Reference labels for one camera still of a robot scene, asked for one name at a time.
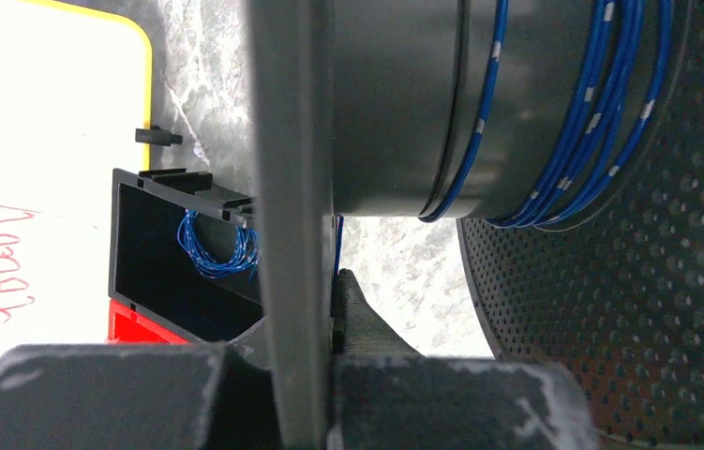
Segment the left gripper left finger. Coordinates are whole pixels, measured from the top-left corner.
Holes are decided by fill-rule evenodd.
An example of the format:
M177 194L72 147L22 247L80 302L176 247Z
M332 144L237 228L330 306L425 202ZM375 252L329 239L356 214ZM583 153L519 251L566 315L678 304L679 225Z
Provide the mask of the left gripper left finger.
M277 449L262 323L188 344L24 344L0 356L0 449Z

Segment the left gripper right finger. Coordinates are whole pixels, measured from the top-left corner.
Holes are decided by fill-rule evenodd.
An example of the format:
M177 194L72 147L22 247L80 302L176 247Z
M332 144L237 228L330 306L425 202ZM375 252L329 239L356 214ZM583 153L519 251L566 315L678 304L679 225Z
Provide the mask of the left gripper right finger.
M559 365L427 357L367 303L353 271L333 286L329 449L597 449L587 400Z

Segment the black spool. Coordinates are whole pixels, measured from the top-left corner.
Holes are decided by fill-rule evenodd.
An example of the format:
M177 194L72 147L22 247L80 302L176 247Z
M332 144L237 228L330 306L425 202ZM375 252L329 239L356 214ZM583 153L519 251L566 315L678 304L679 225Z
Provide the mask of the black spool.
M333 424L342 220L454 218L493 360L704 449L704 1L251 1L280 438Z

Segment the red bin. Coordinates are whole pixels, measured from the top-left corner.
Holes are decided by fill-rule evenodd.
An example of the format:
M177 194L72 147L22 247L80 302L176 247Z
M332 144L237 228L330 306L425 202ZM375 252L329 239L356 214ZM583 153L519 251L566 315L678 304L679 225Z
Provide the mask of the red bin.
M111 299L109 302L109 344L186 344L187 340L149 320L131 307Z

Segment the black bin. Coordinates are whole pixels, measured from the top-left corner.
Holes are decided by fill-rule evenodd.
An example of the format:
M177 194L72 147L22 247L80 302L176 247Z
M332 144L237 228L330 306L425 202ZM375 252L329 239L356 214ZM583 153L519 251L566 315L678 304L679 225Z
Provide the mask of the black bin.
M254 201L209 172L112 173L108 293L187 341L230 341L263 317L255 268L217 277L196 261L251 255Z

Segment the whiteboard with red writing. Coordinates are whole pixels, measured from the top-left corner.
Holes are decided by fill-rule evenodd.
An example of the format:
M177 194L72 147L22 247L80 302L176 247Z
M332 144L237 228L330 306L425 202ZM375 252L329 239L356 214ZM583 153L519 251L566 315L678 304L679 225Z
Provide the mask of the whiteboard with red writing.
M152 64L130 19L0 1L0 355L106 340L112 173L149 165Z

